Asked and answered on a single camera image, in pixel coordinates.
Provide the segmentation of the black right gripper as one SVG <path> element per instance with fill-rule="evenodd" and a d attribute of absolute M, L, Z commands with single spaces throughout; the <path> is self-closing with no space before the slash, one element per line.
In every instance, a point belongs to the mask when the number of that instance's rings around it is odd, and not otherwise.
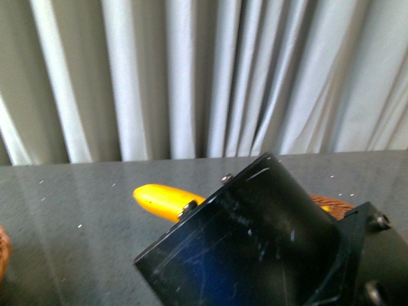
<path fill-rule="evenodd" d="M 135 258 L 165 305 L 406 305 L 407 242 L 371 203 L 341 220 L 266 153 Z"/>

